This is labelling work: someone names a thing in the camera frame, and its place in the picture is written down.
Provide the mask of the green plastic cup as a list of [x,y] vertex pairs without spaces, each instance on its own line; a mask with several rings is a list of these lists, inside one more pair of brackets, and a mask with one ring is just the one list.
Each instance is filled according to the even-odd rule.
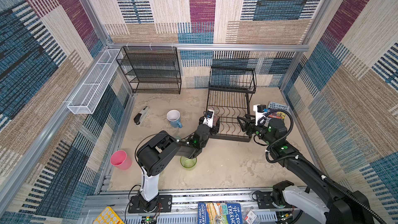
[[198,159],[197,158],[193,158],[193,159],[189,159],[187,157],[180,157],[180,164],[183,168],[187,169],[187,170],[191,170],[195,167],[195,165],[197,164]]

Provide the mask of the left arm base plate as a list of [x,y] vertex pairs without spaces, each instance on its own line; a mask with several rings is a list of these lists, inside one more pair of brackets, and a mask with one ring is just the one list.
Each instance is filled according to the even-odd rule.
[[142,195],[133,196],[127,208],[129,214],[138,213],[169,213],[172,208],[172,195],[157,195],[146,201]]

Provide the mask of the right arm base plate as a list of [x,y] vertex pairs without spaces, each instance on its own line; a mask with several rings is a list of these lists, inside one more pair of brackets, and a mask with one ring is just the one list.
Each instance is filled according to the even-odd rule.
[[257,202],[258,209],[277,208],[277,206],[274,204],[271,191],[255,191],[252,196]]

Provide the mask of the black wire dish rack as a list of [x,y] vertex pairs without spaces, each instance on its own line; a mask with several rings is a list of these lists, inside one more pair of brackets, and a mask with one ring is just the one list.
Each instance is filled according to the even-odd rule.
[[250,115],[250,100],[257,88],[254,68],[213,65],[208,82],[207,109],[218,117],[214,138],[250,142],[238,117]]

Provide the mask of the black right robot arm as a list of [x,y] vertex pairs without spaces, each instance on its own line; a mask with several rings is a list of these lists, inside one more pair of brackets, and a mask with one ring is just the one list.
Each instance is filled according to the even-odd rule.
[[313,198],[308,193],[300,193],[291,183],[283,182],[279,186],[285,203],[298,207],[321,224],[384,223],[371,209],[369,200],[363,193],[352,192],[330,179],[287,142],[286,138],[293,130],[293,120],[289,127],[285,126],[282,119],[272,118],[265,124],[263,117],[255,120],[253,115],[237,117],[237,121],[248,136],[263,140],[267,162],[280,164],[317,195]]

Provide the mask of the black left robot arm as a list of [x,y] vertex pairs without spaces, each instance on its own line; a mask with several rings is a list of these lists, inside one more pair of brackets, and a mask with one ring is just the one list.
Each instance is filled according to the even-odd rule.
[[204,116],[200,118],[196,131],[183,140],[161,131],[137,149],[135,158],[142,170],[142,185],[138,196],[147,211],[153,210],[158,204],[159,175],[171,160],[175,156],[196,158],[209,139],[218,133],[219,128],[218,116],[214,115],[212,119]]

